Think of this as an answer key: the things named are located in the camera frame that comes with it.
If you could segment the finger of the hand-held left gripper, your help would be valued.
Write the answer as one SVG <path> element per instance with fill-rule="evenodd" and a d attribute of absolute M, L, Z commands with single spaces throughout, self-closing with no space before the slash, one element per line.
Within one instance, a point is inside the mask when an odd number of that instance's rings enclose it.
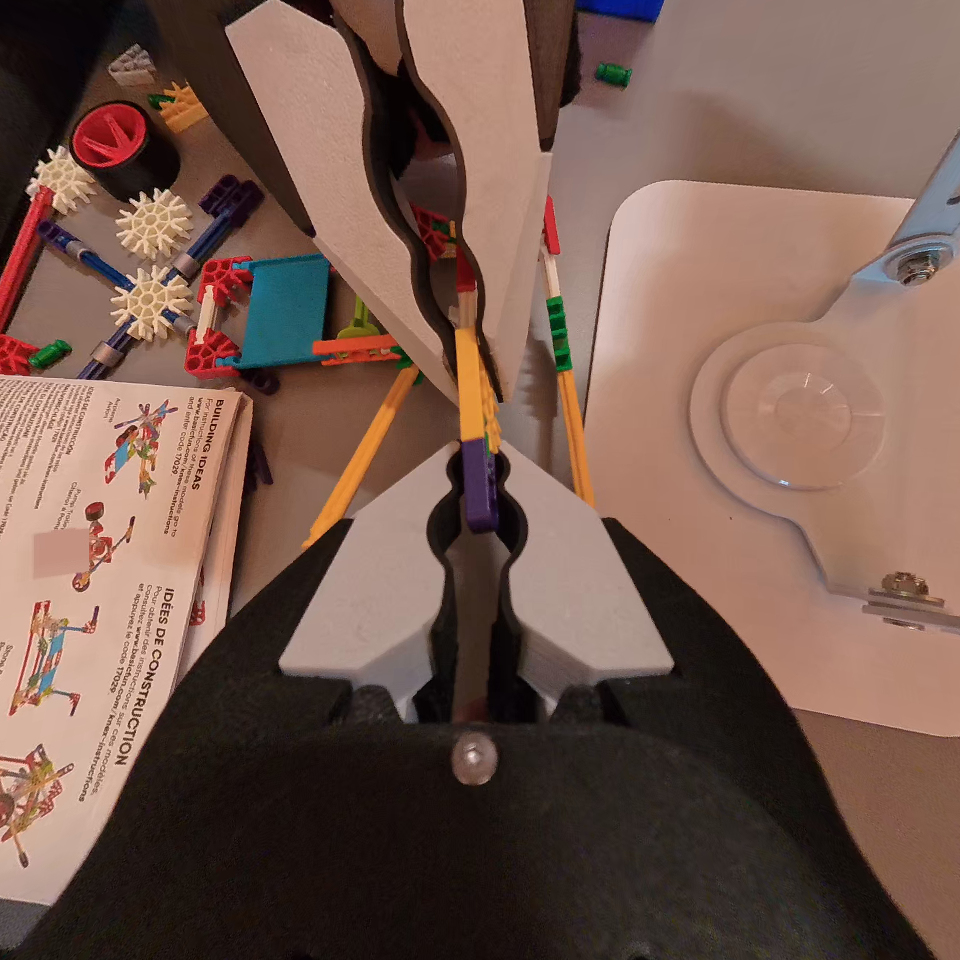
<path fill-rule="evenodd" d="M 225 34 L 314 229 L 314 243 L 414 364 L 458 404 L 453 328 L 430 258 L 378 143 L 383 118 L 362 45 L 286 2 Z"/>
<path fill-rule="evenodd" d="M 482 282 L 481 331 L 504 401 L 529 333 L 552 155 L 541 149 L 521 1 L 406 1 L 408 69 L 462 162 L 459 237 Z"/>

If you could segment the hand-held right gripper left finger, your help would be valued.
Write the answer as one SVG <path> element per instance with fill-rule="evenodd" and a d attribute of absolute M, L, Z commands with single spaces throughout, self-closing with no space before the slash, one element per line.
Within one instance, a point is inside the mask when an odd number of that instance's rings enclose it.
<path fill-rule="evenodd" d="M 452 441 L 355 514 L 279 660 L 284 674 L 380 687 L 402 719 L 451 720 L 460 465 Z"/>

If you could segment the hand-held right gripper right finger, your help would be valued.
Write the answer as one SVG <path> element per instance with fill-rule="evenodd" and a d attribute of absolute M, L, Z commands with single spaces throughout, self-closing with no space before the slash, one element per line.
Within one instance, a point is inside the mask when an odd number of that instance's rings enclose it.
<path fill-rule="evenodd" d="M 513 446 L 496 458 L 507 551 L 489 651 L 489 715 L 531 722 L 567 690 L 666 676 L 674 658 L 599 513 Z"/>

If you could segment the colourful construction toy model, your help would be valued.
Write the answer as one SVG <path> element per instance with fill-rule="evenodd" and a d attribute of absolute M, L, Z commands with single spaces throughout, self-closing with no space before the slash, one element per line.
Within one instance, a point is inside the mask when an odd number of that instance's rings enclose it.
<path fill-rule="evenodd" d="M 462 479 L 469 529 L 498 527 L 495 457 L 501 446 L 498 401 L 479 344 L 478 284 L 451 222 L 413 208 L 432 261 L 455 257 L 458 305 L 451 311 L 457 364 Z M 200 318 L 188 335 L 186 372 L 198 379 L 253 378 L 255 372 L 318 362 L 344 366 L 396 362 L 401 372 L 317 516 L 304 546 L 314 544 L 352 503 L 402 402 L 425 372 L 396 339 L 379 330 L 357 299 L 351 325 L 324 339 L 331 268 L 321 254 L 210 260 L 201 272 Z"/>

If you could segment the yellow connector with green rods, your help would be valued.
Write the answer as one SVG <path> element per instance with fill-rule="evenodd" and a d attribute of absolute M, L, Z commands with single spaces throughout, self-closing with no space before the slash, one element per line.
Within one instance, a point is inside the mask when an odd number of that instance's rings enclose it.
<path fill-rule="evenodd" d="M 160 92 L 148 95 L 148 103 L 169 132 L 176 136 L 210 118 L 208 110 L 188 82 L 171 82 Z"/>

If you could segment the red wheel with black tyre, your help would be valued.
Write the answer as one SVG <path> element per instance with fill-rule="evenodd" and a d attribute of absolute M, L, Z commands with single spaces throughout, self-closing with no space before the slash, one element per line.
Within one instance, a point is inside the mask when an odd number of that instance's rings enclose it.
<path fill-rule="evenodd" d="M 168 189 L 181 172 L 177 149 L 134 102 L 92 107 L 73 126 L 67 147 L 73 161 L 119 202 Z"/>

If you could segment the white toy booklet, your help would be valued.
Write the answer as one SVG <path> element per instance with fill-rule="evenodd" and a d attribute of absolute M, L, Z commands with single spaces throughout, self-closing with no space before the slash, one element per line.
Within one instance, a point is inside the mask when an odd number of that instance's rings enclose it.
<path fill-rule="evenodd" d="M 230 613 L 234 558 L 254 420 L 254 402 L 241 400 L 222 469 L 201 565 L 194 612 L 203 619 L 186 631 L 176 681 L 181 682 L 226 625 Z"/>

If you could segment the blue plastic box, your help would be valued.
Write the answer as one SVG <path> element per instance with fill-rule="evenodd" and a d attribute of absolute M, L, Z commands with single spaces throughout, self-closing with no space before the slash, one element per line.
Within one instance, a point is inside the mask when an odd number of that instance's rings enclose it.
<path fill-rule="evenodd" d="M 575 6 L 579 11 L 602 17 L 635 20 L 645 23 L 655 23 L 661 15 L 664 5 L 664 0 L 582 0 L 575 2 Z"/>

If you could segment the blue rod cross assembly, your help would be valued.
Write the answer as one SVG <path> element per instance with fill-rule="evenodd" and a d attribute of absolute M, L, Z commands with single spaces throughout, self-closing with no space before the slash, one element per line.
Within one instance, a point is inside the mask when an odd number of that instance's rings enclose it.
<path fill-rule="evenodd" d="M 152 263 L 149 268 L 138 268 L 135 274 L 115 270 L 75 234 L 50 219 L 42 220 L 37 234 L 44 245 L 109 281 L 115 292 L 115 330 L 98 344 L 76 378 L 106 379 L 136 343 L 165 340 L 171 334 L 186 338 L 196 330 L 189 313 L 192 282 L 222 243 L 246 224 L 264 197 L 251 178 L 221 176 L 199 200 L 200 210 L 211 222 L 198 238 L 177 252 L 167 265 Z"/>

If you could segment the white book stand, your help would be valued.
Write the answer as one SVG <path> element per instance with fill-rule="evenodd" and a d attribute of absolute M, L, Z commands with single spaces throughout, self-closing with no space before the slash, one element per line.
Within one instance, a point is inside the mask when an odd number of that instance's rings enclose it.
<path fill-rule="evenodd" d="M 958 139 L 916 200 L 694 181 L 608 233 L 596 506 L 802 711 L 958 737 Z"/>

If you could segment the illustrated toy leaflet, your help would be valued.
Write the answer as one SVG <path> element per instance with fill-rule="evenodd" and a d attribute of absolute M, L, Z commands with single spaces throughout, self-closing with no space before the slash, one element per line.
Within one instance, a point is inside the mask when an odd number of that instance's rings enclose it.
<path fill-rule="evenodd" d="M 176 686 L 245 398 L 2 376 L 3 901 L 64 892 Z"/>

